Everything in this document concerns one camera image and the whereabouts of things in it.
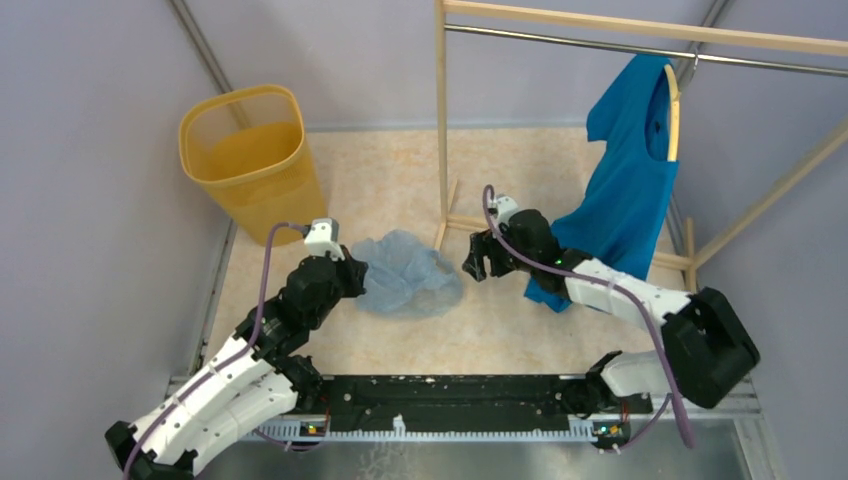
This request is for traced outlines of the light blue plastic trash bag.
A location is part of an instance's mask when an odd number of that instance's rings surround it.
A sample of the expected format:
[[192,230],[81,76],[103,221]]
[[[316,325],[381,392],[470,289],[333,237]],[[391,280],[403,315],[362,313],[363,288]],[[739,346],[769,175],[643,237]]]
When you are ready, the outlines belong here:
[[380,239],[361,240],[351,253],[368,265],[365,294],[355,300],[363,312],[386,318],[437,317],[463,298],[453,263],[411,232],[395,229]]

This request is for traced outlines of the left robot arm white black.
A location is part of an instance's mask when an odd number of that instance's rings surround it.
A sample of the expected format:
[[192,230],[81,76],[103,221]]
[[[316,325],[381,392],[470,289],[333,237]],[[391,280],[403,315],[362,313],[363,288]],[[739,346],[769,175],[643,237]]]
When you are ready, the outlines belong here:
[[352,256],[304,258],[175,394],[105,432],[123,478],[192,479],[263,422],[323,403],[322,376],[297,351],[341,300],[364,294],[367,270]]

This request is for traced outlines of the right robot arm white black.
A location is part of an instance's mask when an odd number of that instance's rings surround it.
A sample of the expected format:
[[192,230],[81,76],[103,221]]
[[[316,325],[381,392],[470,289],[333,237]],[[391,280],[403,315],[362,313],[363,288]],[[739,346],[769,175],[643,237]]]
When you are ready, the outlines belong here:
[[587,400],[600,412],[612,412],[626,397],[643,393],[668,394],[710,409],[761,361],[722,292],[656,286],[588,252],[565,248],[535,209],[501,215],[489,228],[470,234],[462,269],[477,282],[525,272],[529,297],[554,311],[581,305],[651,336],[651,350],[612,351],[586,373]]

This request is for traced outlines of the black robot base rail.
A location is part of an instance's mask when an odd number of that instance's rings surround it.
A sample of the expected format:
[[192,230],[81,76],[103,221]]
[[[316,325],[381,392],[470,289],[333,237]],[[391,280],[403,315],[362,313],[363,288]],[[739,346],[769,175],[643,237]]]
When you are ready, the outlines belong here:
[[650,397],[616,397],[582,375],[335,375],[285,420],[326,420],[332,433],[565,431],[579,420],[650,414]]

